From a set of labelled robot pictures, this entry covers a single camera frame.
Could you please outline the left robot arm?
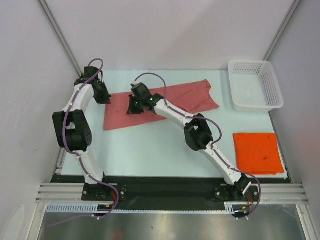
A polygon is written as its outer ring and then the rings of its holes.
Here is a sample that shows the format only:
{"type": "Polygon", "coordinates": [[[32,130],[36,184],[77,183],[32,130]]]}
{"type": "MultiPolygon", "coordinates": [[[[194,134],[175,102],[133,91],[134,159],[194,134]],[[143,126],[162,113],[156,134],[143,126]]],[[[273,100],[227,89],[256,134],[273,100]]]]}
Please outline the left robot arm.
{"type": "Polygon", "coordinates": [[[84,74],[74,83],[72,97],[62,111],[52,115],[58,145],[79,163],[84,175],[83,201],[104,201],[112,190],[103,183],[104,171],[98,166],[90,150],[93,135],[86,118],[86,110],[94,99],[99,105],[111,103],[103,72],[95,66],[86,66],[84,74]]]}

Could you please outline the pink red t shirt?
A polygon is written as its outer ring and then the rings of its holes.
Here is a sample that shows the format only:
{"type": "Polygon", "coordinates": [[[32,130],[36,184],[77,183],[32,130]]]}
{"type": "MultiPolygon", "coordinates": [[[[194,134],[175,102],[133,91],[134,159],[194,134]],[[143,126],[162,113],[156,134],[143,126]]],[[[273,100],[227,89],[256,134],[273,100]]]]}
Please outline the pink red t shirt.
{"type": "MultiPolygon", "coordinates": [[[[165,96],[167,100],[185,112],[195,114],[218,109],[220,106],[210,95],[212,86],[208,80],[153,88],[152,94],[165,96]]],[[[130,103],[130,92],[113,94],[111,104],[105,106],[104,126],[105,131],[135,127],[148,123],[163,121],[166,118],[152,112],[141,114],[127,114],[130,103]]]]}

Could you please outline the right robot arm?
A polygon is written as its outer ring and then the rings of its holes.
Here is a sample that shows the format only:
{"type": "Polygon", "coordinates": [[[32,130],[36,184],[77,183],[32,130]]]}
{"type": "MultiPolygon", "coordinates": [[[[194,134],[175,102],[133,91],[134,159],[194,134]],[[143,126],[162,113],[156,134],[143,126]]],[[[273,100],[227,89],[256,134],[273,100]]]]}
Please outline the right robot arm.
{"type": "Polygon", "coordinates": [[[219,132],[218,140],[214,140],[212,131],[208,125],[210,121],[202,114],[191,114],[170,103],[164,96],[150,90],[143,83],[131,84],[132,94],[129,96],[128,114],[139,114],[145,111],[157,116],[164,117],[183,129],[187,146],[204,155],[214,167],[221,173],[226,184],[230,188],[231,196],[242,201],[249,194],[252,182],[246,174],[232,165],[219,150],[216,143],[222,138],[222,130],[219,132]]]}

